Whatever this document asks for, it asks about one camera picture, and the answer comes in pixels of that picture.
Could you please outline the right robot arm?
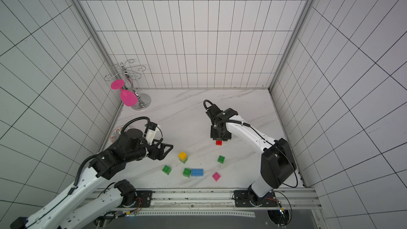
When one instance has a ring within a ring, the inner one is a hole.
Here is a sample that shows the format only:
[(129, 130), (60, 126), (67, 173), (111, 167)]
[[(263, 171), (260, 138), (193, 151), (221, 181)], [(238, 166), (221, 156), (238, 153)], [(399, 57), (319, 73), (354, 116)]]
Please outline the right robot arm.
[(223, 142), (235, 135), (261, 154), (260, 177), (248, 187), (253, 204), (256, 205), (267, 193), (279, 188), (295, 173), (295, 159), (285, 139), (277, 140), (261, 133), (232, 108), (221, 110), (209, 100), (204, 100), (203, 106), (212, 123), (211, 139)]

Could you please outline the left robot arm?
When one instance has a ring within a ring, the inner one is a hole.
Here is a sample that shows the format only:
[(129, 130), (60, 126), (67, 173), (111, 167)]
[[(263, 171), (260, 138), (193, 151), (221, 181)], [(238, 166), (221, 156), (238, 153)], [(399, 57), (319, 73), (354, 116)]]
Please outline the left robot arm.
[(29, 217), (18, 217), (12, 229), (68, 229), (87, 225), (111, 209), (142, 204), (136, 188), (126, 179), (120, 180), (97, 199), (81, 206), (92, 194), (127, 163), (144, 158), (163, 160), (173, 145), (162, 140), (149, 143), (146, 133), (139, 129), (122, 131), (118, 139), (102, 152), (85, 159), (80, 165), (74, 182), (54, 200)]

